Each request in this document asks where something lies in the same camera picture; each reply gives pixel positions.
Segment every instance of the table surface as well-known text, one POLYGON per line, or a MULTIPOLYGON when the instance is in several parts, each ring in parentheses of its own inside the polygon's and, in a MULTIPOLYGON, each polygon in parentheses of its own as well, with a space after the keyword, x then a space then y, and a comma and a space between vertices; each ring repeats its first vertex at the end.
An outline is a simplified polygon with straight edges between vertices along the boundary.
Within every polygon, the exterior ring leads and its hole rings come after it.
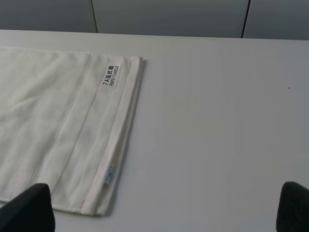
POLYGON ((309 187, 309 42, 0 30, 0 45, 146 60, 109 217, 57 232, 274 232, 309 187))

